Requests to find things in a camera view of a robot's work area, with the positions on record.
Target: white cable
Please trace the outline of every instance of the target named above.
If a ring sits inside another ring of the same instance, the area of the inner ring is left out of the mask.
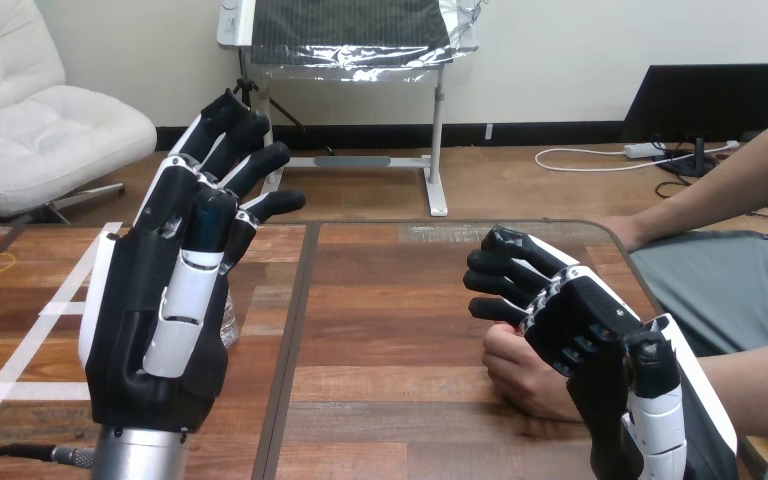
[[[705,153],[716,153],[716,152],[722,152],[723,150],[731,150],[735,147],[735,144],[729,142],[728,145],[725,147],[720,148],[714,148],[711,150],[705,150]],[[616,168],[567,168],[567,167],[550,167],[549,165],[546,165],[545,163],[542,163],[540,161],[540,156],[546,153],[552,153],[552,152],[575,152],[575,153],[592,153],[594,155],[625,155],[625,151],[622,152],[598,152],[596,150],[582,150],[578,148],[550,148],[548,150],[543,150],[542,152],[538,153],[534,156],[534,161],[537,163],[537,165],[540,165],[541,167],[547,169],[547,170],[553,170],[555,172],[621,172],[624,170],[636,170],[638,168],[646,168],[646,167],[652,167],[655,165],[660,165],[662,163],[667,162],[675,162],[678,160],[684,160],[685,158],[691,158],[693,157],[693,154],[690,155],[683,155],[681,157],[676,158],[667,158],[664,160],[658,160],[656,162],[646,162],[641,163],[637,165],[631,165],[628,167],[616,167]]]

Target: gray shorts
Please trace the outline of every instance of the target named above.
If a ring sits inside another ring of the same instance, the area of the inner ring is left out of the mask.
[[[698,356],[768,345],[768,236],[691,232],[631,256]]]

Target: computer monitor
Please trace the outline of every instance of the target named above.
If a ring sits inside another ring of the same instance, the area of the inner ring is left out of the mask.
[[[715,163],[705,142],[747,140],[768,128],[768,63],[652,65],[623,125],[621,141],[690,142],[693,158],[658,165],[701,177]]]

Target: white wall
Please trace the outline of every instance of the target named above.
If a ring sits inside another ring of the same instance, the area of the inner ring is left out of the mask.
[[[37,0],[70,84],[157,125],[233,85],[219,0]],[[622,120],[650,64],[768,62],[768,0],[492,0],[481,48],[447,69],[450,123]],[[430,123],[429,83],[276,82],[309,124]]]

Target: white stand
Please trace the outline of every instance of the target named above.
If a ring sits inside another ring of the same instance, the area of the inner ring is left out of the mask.
[[[269,85],[262,82],[257,92],[260,105],[258,110],[263,112],[270,123],[272,108],[269,104]],[[437,73],[437,87],[434,89],[434,121],[431,137],[431,155],[422,158],[391,158],[384,156],[333,156],[333,157],[293,157],[284,168],[326,168],[326,167],[377,167],[377,168],[419,168],[425,177],[425,188],[428,193],[428,206],[432,217],[445,217],[449,214],[446,205],[446,195],[443,192],[443,181],[440,178],[440,145],[443,137],[443,67]],[[263,144],[272,144],[272,131],[264,135]],[[261,194],[274,192],[281,185],[284,168],[278,169],[266,177]]]

